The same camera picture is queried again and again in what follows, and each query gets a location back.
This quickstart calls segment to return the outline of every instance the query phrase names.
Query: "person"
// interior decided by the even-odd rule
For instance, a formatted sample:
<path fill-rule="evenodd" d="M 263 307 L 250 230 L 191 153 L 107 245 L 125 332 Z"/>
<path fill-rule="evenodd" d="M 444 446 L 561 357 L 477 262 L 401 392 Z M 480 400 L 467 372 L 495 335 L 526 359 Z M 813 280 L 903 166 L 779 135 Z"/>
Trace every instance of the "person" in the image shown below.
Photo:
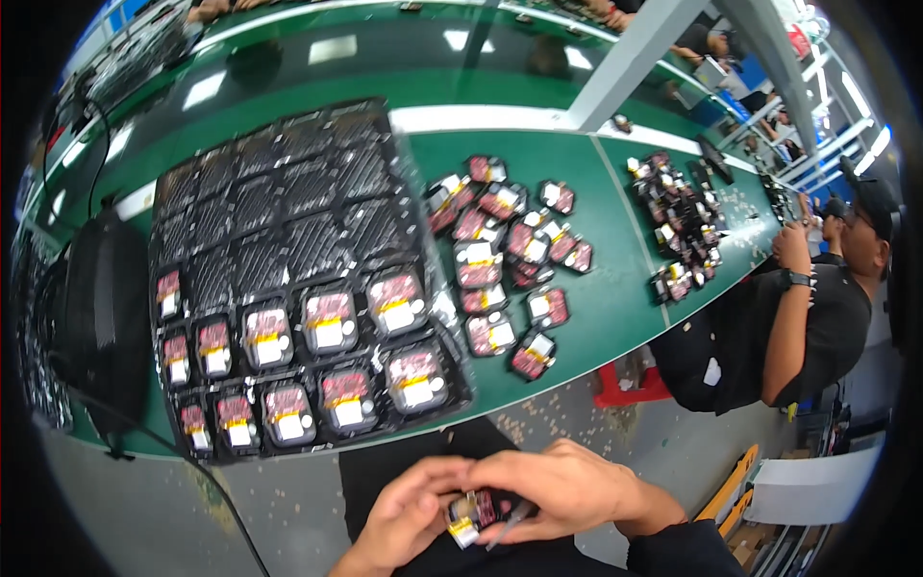
<path fill-rule="evenodd" d="M 749 277 L 651 342 L 677 403 L 717 415 L 758 401 L 787 406 L 856 364 L 898 208 L 886 183 L 848 182 L 856 204 L 843 218 L 844 267 L 811 263 L 804 226 L 789 222 L 773 240 L 780 270 Z"/>
<path fill-rule="evenodd" d="M 192 0 L 192 6 L 189 8 L 189 14 L 186 16 L 186 20 L 189 22 L 209 24 L 218 16 L 227 14 L 232 10 L 234 12 L 250 10 L 251 8 L 268 4 L 271 1 L 272 0 Z"/>
<path fill-rule="evenodd" d="M 400 575 L 710 575 L 745 573 L 714 521 L 689 523 L 663 489 L 569 440 L 521 452 L 486 418 L 339 457 L 353 542 L 330 577 Z M 445 509 L 468 490 L 510 491 L 538 508 L 490 551 L 504 523 L 460 549 Z M 510 502 L 501 507 L 509 511 Z M 629 538 L 628 570 L 584 557 L 575 533 L 614 523 Z"/>

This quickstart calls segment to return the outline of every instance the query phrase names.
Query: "green workbench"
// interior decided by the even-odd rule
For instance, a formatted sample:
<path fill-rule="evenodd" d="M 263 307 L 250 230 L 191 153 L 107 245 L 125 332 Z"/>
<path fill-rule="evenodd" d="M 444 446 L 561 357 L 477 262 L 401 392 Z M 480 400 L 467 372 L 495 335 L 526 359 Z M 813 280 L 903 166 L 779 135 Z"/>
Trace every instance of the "green workbench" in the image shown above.
<path fill-rule="evenodd" d="M 381 6 L 366 6 L 361 12 L 353 12 L 353 16 L 379 8 Z M 447 11 L 472 10 L 465 6 L 443 8 Z M 319 14 L 345 21 L 348 20 L 345 13 L 349 10 L 352 9 Z M 393 15 L 395 10 L 392 9 L 390 13 Z M 507 14 L 497 12 L 494 16 L 505 18 Z M 294 26 L 287 21 L 285 25 Z M 284 42 L 284 38 L 280 38 L 279 43 Z M 231 40 L 223 41 L 221 47 L 207 51 L 208 54 L 197 56 L 185 65 L 183 71 L 172 72 L 177 74 L 173 82 L 182 85 L 186 77 L 194 74 L 199 66 L 213 62 L 210 58 L 225 58 L 215 53 L 232 50 L 228 47 L 233 44 Z M 452 81 L 448 88 L 443 85 L 446 80 Z M 423 90 L 423 87 L 431 87 L 432 90 Z M 126 147 L 115 157 L 117 162 L 107 164 L 95 197 L 115 193 L 123 198 L 197 150 L 205 150 L 279 116 L 310 110 L 326 102 L 384 94 L 389 98 L 391 108 L 460 102 L 567 107 L 579 88 L 563 80 L 479 68 L 390 73 L 369 70 L 339 79 L 295 83 L 281 90 L 248 95 L 239 103 L 214 112 L 193 109 L 194 114 L 187 115 L 184 123 L 169 126 L 170 129 L 162 138 L 153 139 L 138 150 Z M 177 93 L 180 96 L 183 94 L 181 90 L 174 90 L 174 94 L 168 95 L 165 103 L 160 105 L 169 106 L 170 99 L 177 97 Z M 135 106 L 141 107 L 141 104 L 136 102 Z M 632 100 L 626 102 L 623 112 L 626 108 L 634 111 L 632 119 L 636 125 L 656 125 L 661 130 L 684 138 L 693 137 L 705 129 L 704 126 L 696 126 L 688 118 L 671 116 L 671 113 L 648 102 Z M 156 112 L 156 105 L 152 108 L 148 103 L 147 110 Z M 123 111 L 120 114 L 125 117 L 116 118 L 116 124 L 123 124 L 126 120 L 142 123 L 143 115 L 151 112 Z M 703 290 L 693 291 L 681 303 L 659 307 L 652 303 L 649 281 L 652 273 L 667 261 L 656 252 L 653 226 L 649 218 L 625 194 L 625 190 L 630 188 L 625 161 L 628 157 L 640 158 L 661 150 L 661 147 L 583 134 L 504 130 L 412 134 L 407 137 L 407 142 L 421 176 L 427 180 L 450 171 L 461 172 L 462 161 L 477 152 L 503 158 L 508 164 L 510 178 L 528 186 L 533 194 L 540 180 L 553 178 L 566 181 L 576 191 L 577 203 L 574 214 L 564 220 L 593 244 L 593 271 L 587 275 L 577 275 L 571 274 L 569 270 L 560 270 L 553 281 L 553 285 L 567 292 L 572 319 L 566 325 L 550 331 L 558 343 L 557 362 L 540 379 L 527 383 L 510 373 L 507 370 L 509 359 L 505 355 L 474 359 L 475 400 L 464 412 L 423 427 L 378 438 L 374 442 L 394 440 L 483 415 L 593 371 L 637 348 L 704 307 L 749 273 L 765 259 L 771 238 L 778 230 L 778 221 L 772 214 L 757 175 L 736 169 L 736 183 L 719 190 L 719 198 L 724 204 L 732 231 L 720 246 L 724 265 Z M 696 160 L 684 152 L 668 152 L 680 170 L 687 161 Z M 53 193 L 57 194 L 56 191 L 64 185 L 68 172 L 78 170 L 83 164 L 94 165 L 92 153 L 83 153 L 82 157 L 66 169 L 62 167 L 55 171 L 54 178 L 49 179 L 49 188 Z M 716 180 L 715 184 L 719 186 L 723 183 Z M 28 217 L 35 230 L 42 231 L 50 241 L 62 243 L 69 237 L 70 231 L 60 222 L 48 223 L 48 206 L 53 197 L 42 194 Z M 758 218 L 749 218 L 754 214 L 759 215 Z M 77 223 L 85 218 L 85 195 L 75 195 L 62 203 L 60 220 Z M 150 229 L 150 211 L 140 213 L 131 219 L 131 223 L 146 234 Z M 447 276 L 452 278 L 452 275 L 451 269 L 447 269 Z M 509 307 L 517 333 L 523 333 L 526 329 L 525 309 L 521 301 L 522 294 L 516 294 Z M 144 425 L 171 437 L 162 392 L 153 370 L 148 396 Z M 77 403 L 73 404 L 73 437 L 99 444 L 85 411 Z M 168 451 L 137 432 L 126 438 L 126 449 L 135 454 L 170 456 Z"/>

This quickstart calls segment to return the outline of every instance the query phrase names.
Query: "ceiling light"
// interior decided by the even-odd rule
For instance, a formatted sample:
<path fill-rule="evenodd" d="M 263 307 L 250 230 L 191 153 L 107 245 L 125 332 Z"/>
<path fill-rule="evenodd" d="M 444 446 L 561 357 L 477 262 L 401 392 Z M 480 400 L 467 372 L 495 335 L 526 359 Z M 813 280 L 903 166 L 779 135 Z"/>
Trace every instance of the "ceiling light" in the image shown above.
<path fill-rule="evenodd" d="M 853 77 L 849 76 L 849 73 L 845 71 L 843 72 L 843 86 L 846 87 L 846 91 L 849 92 L 849 95 L 853 98 L 853 102 L 856 103 L 856 108 L 859 109 L 859 113 L 863 116 L 871 116 L 871 109 L 869 105 L 866 104 L 865 99 L 862 98 L 862 94 L 859 93 L 856 82 L 854 82 Z"/>
<path fill-rule="evenodd" d="M 135 129 L 135 123 L 123 126 L 121 130 L 115 133 L 112 142 L 109 143 L 109 154 L 106 155 L 106 161 L 109 162 L 116 154 L 122 151 L 128 143 L 128 137 L 131 131 Z"/>
<path fill-rule="evenodd" d="M 862 173 L 864 173 L 873 162 L 875 162 L 875 155 L 870 151 L 866 152 L 866 155 L 862 157 L 861 161 L 859 161 L 859 164 L 856 166 L 856 170 L 853 171 L 853 174 L 856 176 L 862 176 Z"/>
<path fill-rule="evenodd" d="M 64 158 L 61 159 L 61 164 L 65 168 L 71 165 L 77 156 L 80 154 L 80 151 L 87 148 L 87 145 L 79 140 L 75 140 L 73 144 L 70 145 L 70 148 L 67 149 L 67 152 L 64 153 Z"/>
<path fill-rule="evenodd" d="M 889 142 L 891 142 L 891 127 L 886 126 L 881 130 L 878 137 L 875 138 L 875 142 L 872 143 L 871 153 L 878 156 L 884 150 L 884 147 L 888 146 Z"/>
<path fill-rule="evenodd" d="M 310 66 L 336 60 L 337 58 L 349 58 L 350 56 L 355 56 L 358 51 L 355 34 L 328 38 L 311 44 L 307 55 L 307 63 Z"/>
<path fill-rule="evenodd" d="M 189 110 L 196 104 L 213 98 L 215 94 L 218 93 L 218 89 L 222 86 L 226 74 L 227 70 L 222 70 L 217 74 L 213 74 L 193 84 L 192 88 L 189 89 L 189 93 L 186 95 L 186 101 L 183 102 L 183 110 Z"/>
<path fill-rule="evenodd" d="M 564 54 L 568 58 L 568 64 L 575 68 L 583 68 L 586 70 L 593 70 L 593 65 L 590 64 L 590 61 L 586 59 L 586 56 L 583 53 L 573 46 L 565 46 Z"/>

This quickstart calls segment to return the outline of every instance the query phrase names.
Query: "black bag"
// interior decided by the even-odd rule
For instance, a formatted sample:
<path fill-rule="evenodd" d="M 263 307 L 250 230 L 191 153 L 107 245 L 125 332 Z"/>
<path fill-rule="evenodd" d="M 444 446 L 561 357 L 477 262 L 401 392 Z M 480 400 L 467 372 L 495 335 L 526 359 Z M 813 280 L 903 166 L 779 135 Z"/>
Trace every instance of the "black bag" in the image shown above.
<path fill-rule="evenodd" d="M 66 267 L 63 287 L 52 297 L 55 371 L 70 387 L 139 422 L 151 360 L 145 238 L 105 200 L 55 265 Z M 109 454 L 127 458 L 122 436 L 128 422 L 93 403 L 87 409 Z"/>

